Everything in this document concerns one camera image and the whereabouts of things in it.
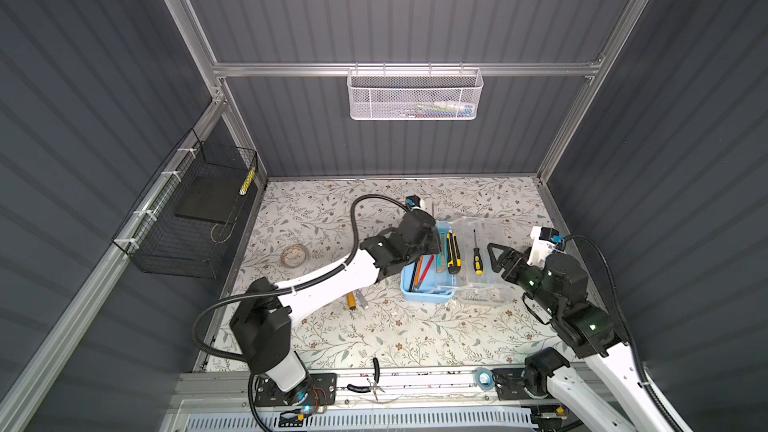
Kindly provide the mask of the red hex key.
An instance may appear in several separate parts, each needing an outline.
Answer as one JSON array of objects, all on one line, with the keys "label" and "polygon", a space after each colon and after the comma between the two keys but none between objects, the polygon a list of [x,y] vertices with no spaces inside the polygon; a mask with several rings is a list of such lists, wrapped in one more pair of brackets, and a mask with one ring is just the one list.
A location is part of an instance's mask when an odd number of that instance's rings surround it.
[{"label": "red hex key", "polygon": [[432,267],[432,264],[434,262],[435,256],[429,255],[427,256],[423,261],[419,263],[419,274],[418,279],[415,282],[414,289],[418,290],[421,285],[423,284],[430,268]]}]

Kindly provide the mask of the red handled screwdriver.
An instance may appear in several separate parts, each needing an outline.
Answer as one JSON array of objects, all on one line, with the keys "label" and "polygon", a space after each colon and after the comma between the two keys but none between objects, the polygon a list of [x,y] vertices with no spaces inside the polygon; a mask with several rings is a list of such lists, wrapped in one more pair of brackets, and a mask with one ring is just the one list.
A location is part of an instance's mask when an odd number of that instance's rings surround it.
[{"label": "red handled screwdriver", "polygon": [[474,271],[477,275],[482,275],[484,273],[484,264],[482,260],[481,250],[479,247],[476,231],[473,231],[473,240],[474,240],[474,247],[473,247]]}]

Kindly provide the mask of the teal utility knife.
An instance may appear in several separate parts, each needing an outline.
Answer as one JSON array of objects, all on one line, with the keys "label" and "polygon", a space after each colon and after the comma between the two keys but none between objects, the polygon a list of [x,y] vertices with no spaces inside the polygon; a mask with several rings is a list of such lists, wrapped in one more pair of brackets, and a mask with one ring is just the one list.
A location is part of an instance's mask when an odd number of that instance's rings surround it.
[{"label": "teal utility knife", "polygon": [[436,258],[436,272],[438,274],[445,273],[448,269],[449,248],[448,237],[446,233],[440,234],[440,253]]}]

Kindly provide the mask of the light blue plastic tool box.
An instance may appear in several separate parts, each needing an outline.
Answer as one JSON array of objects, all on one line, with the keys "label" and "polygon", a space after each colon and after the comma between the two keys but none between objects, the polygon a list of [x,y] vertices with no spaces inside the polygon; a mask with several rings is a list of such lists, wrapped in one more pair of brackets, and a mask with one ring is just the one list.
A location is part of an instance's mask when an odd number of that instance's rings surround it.
[{"label": "light blue plastic tool box", "polygon": [[[437,230],[439,238],[441,233],[449,233],[452,231],[452,226],[449,222],[438,221]],[[438,274],[436,272],[436,258],[435,256],[432,267],[430,268],[423,284],[418,290],[414,292],[409,291],[410,281],[414,269],[414,263],[407,265],[403,268],[400,276],[400,289],[404,295],[404,298],[410,302],[420,303],[434,303],[445,304],[451,298],[454,297],[455,291],[458,288],[457,276],[451,275],[448,270],[445,273]]]}]

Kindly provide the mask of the yellow black utility knife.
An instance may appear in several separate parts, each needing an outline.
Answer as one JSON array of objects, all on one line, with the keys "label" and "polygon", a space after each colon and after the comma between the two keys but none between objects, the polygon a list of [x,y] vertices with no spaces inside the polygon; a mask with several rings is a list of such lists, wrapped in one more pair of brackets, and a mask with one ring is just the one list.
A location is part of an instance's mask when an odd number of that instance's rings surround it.
[{"label": "yellow black utility knife", "polygon": [[447,270],[451,275],[456,275],[462,267],[462,260],[458,248],[458,240],[454,233],[446,234],[446,263]]}]

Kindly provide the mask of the orange hex key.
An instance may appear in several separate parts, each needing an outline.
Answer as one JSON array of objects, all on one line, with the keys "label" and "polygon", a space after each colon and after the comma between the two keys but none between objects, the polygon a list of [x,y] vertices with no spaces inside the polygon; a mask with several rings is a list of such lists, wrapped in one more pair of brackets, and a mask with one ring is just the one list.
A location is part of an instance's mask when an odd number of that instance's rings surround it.
[{"label": "orange hex key", "polygon": [[413,269],[412,278],[409,286],[410,292],[414,292],[419,285],[422,263],[423,263],[423,256],[420,256],[419,259],[414,263],[414,269]]}]

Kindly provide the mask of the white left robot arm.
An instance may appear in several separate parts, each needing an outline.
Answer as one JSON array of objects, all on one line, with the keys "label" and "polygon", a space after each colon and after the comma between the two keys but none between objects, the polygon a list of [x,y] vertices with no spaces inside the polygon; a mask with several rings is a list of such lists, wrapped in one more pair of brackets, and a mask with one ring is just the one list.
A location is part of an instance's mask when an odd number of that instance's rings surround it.
[{"label": "white left robot arm", "polygon": [[[366,200],[382,200],[402,209],[400,223],[361,239],[356,208]],[[297,279],[272,283],[260,278],[246,292],[204,309],[192,326],[192,339],[198,349],[246,364],[252,375],[266,377],[277,386],[288,404],[303,402],[310,389],[310,373],[291,345],[293,328],[329,303],[396,276],[441,249],[437,221],[416,195],[403,202],[382,194],[362,195],[350,206],[350,222],[353,244],[346,258]],[[237,306],[229,325],[239,347],[237,353],[207,344],[199,332],[207,315],[230,304]]]}]

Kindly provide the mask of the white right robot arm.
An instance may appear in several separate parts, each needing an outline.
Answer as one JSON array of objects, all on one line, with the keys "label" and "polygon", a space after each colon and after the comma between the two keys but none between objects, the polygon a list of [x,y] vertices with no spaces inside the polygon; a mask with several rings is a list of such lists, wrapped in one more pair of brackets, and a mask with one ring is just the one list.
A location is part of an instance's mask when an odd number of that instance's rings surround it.
[{"label": "white right robot arm", "polygon": [[689,425],[648,376],[623,314],[611,316],[588,299],[590,276],[565,251],[570,236],[535,227],[532,245],[520,252],[490,243],[490,267],[519,287],[524,304],[535,302],[550,326],[594,372],[617,400],[611,406],[581,379],[564,355],[545,348],[528,356],[522,374],[525,392],[552,397],[592,431],[687,431]]}]

